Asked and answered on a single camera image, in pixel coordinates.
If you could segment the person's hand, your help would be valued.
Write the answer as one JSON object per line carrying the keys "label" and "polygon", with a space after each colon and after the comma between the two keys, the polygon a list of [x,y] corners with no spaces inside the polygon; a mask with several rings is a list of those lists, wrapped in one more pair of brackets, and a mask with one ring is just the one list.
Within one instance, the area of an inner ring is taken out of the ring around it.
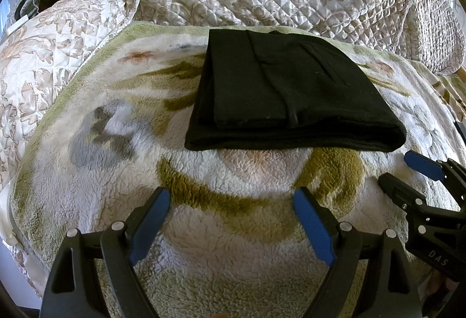
{"label": "person's hand", "polygon": [[427,284],[426,296],[434,299],[445,299],[456,290],[458,283],[444,276],[437,270],[433,270]]}

